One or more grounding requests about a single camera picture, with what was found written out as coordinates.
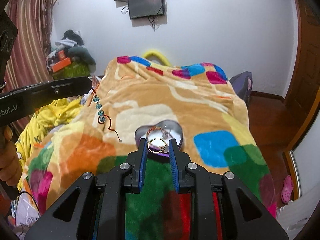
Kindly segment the person's left hand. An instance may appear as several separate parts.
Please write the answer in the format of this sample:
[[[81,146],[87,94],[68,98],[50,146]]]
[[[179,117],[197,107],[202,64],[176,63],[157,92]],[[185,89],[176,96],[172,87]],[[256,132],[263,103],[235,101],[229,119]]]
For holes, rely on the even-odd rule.
[[[17,186],[22,175],[22,167],[16,153],[16,145],[10,141],[12,139],[12,130],[6,126],[3,131],[5,146],[1,149],[1,180],[8,186]]]

